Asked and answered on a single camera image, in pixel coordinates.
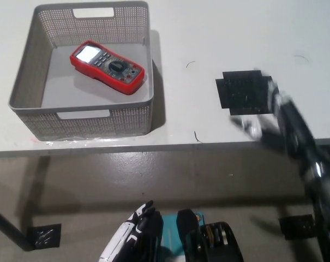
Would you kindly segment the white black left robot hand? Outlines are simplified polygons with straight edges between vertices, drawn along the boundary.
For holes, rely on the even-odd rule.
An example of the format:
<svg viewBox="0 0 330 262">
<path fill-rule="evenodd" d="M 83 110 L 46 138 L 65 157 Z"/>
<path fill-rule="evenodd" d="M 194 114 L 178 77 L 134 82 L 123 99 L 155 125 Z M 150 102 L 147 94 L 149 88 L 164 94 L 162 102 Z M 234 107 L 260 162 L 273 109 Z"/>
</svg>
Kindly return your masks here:
<svg viewBox="0 0 330 262">
<path fill-rule="evenodd" d="M 126 261 L 139 243 L 150 218 L 154 215 L 153 200 L 141 205 L 124 221 L 99 257 L 101 261 Z"/>
</svg>

